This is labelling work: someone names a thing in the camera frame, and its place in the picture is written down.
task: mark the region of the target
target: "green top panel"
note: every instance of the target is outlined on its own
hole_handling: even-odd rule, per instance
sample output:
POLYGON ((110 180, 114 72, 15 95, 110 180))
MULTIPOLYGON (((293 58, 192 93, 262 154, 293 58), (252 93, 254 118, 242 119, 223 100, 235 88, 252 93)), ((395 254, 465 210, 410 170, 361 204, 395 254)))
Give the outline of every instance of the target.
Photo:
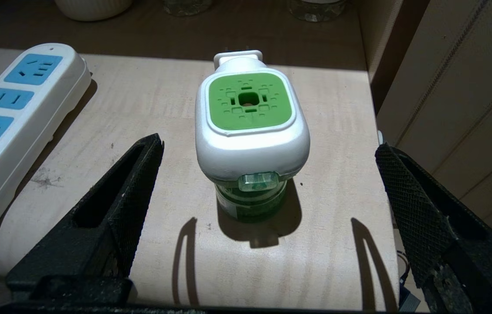
POLYGON ((284 83, 271 73, 215 79, 209 86, 209 110, 217 127, 233 131, 281 125, 292 115, 284 83))

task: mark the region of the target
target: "cable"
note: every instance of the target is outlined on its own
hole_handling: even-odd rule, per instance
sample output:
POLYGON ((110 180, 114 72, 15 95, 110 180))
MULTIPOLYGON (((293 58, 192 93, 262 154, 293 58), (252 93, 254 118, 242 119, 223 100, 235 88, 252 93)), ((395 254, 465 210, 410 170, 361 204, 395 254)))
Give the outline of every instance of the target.
POLYGON ((405 272, 403 273, 401 278, 399 278, 399 282, 401 283, 401 286, 405 286, 405 282, 407 281, 407 277, 409 276, 409 271, 411 270, 411 264, 409 263, 409 258, 405 254, 405 252, 397 250, 397 254, 403 255, 407 259, 407 268, 405 268, 405 272))

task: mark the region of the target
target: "white plastic casing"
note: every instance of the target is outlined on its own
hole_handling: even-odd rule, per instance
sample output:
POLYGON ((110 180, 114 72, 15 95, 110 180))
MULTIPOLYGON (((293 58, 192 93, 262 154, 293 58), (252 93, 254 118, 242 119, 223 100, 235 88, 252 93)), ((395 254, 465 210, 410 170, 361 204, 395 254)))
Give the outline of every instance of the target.
POLYGON ((244 174, 275 171, 291 177, 308 159, 310 134, 302 109, 288 78, 261 62, 261 52, 238 51, 217 54, 216 73, 206 78, 196 97, 197 161, 215 183, 234 186, 244 174), (209 87, 217 78, 245 73, 271 73, 285 85, 292 115, 281 125, 248 130, 223 130, 211 121, 209 87))
POLYGON ((0 116, 14 119, 0 136, 0 216, 35 159, 90 83, 91 75, 84 59, 66 44, 40 44, 30 48, 0 75, 0 88, 34 92, 23 109, 0 107, 0 116), (27 54, 62 56, 62 60, 40 85, 5 82, 7 74, 27 54))

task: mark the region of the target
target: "power strip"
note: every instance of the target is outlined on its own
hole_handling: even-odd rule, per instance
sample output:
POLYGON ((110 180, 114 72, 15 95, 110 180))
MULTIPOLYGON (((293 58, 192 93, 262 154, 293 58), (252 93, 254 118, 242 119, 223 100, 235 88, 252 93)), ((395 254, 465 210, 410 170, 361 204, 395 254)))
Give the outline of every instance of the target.
POLYGON ((91 83, 66 44, 39 44, 0 75, 0 216, 59 124, 91 83))

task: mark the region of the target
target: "liquid mosquito repellent heater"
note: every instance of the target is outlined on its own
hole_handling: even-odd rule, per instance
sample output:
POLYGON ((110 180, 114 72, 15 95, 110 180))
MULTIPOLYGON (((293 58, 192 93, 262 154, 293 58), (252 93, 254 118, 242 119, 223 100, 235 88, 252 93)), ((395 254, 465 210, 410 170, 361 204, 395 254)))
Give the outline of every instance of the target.
POLYGON ((276 213, 286 182, 306 163, 308 125, 288 78, 260 51, 214 57, 196 98, 197 161, 220 207, 242 222, 276 213))

